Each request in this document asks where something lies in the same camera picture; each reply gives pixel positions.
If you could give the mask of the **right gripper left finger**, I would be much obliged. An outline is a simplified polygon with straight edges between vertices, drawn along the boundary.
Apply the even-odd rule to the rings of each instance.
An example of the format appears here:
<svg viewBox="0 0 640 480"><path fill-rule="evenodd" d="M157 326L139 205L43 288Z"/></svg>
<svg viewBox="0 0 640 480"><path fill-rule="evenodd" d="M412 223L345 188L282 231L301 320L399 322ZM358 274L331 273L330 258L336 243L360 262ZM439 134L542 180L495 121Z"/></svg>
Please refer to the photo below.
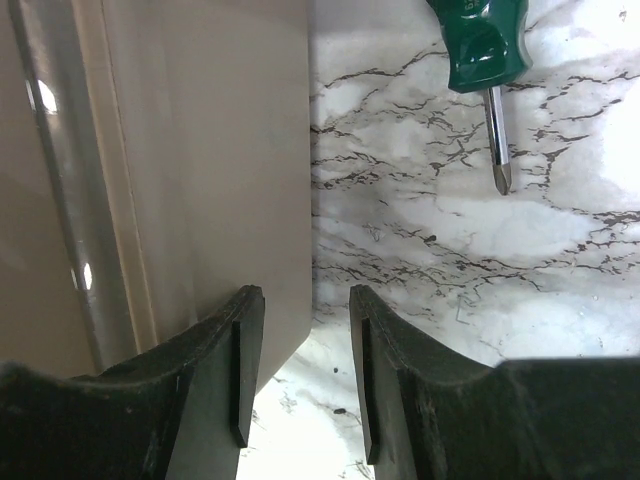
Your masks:
<svg viewBox="0 0 640 480"><path fill-rule="evenodd" d="M240 288L181 334L97 376L1 366L5 479L232 479L247 446L265 299Z"/></svg>

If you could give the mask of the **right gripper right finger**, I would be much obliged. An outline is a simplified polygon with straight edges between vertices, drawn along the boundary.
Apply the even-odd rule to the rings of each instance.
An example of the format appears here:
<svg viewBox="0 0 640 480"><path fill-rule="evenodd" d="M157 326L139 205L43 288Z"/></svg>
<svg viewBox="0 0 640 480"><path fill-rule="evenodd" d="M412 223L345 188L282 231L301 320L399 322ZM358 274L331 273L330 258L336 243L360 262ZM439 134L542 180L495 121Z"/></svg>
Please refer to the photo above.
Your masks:
<svg viewBox="0 0 640 480"><path fill-rule="evenodd" d="M351 343L365 458L379 479L635 479L639 361L489 367L353 286Z"/></svg>

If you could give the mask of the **beige plastic tool box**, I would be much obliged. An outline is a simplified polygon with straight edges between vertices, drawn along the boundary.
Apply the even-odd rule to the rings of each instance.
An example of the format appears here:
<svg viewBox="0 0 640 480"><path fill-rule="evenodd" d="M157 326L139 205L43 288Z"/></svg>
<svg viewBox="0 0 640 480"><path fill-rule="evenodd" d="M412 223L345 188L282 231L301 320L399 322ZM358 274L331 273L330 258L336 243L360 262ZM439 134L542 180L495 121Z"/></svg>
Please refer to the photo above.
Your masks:
<svg viewBox="0 0 640 480"><path fill-rule="evenodd" d="M97 374L244 285L311 328L307 5L1 5L1 357Z"/></svg>

